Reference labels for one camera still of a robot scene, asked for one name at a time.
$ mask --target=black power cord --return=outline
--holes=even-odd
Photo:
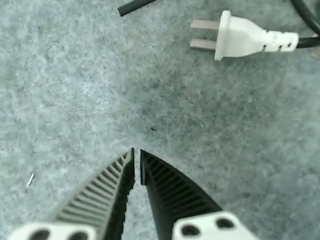
[[[320,22],[316,16],[309,10],[303,0],[291,0],[295,10],[304,20],[306,25],[312,29],[318,36],[300,38],[297,48],[314,48],[320,46]]]

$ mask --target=small metal pin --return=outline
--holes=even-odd
[[[27,186],[27,187],[29,187],[29,186],[31,185],[32,180],[34,179],[34,177],[35,177],[35,173],[33,172],[33,173],[31,174],[31,176],[29,177],[28,182],[26,183],[26,186]]]
[[[193,29],[207,29],[207,30],[218,30],[218,21],[204,21],[204,20],[193,20],[191,23],[191,28]]]
[[[191,39],[190,47],[198,49],[215,50],[217,47],[217,43],[215,41],[193,38]]]

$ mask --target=cable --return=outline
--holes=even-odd
[[[306,25],[318,35],[317,37],[300,38],[297,48],[304,49],[320,46],[320,22],[312,14],[303,0],[291,0],[291,2]]]
[[[120,16],[122,17],[154,1],[155,0],[133,0],[132,2],[129,2],[123,6],[118,7],[118,11]]]

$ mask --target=metal prong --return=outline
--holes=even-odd
[[[204,21],[204,20],[193,20],[191,23],[191,28],[193,29],[208,29],[208,30],[218,30],[218,21]]]
[[[198,49],[216,50],[217,43],[215,41],[193,38],[191,39],[190,47]]]

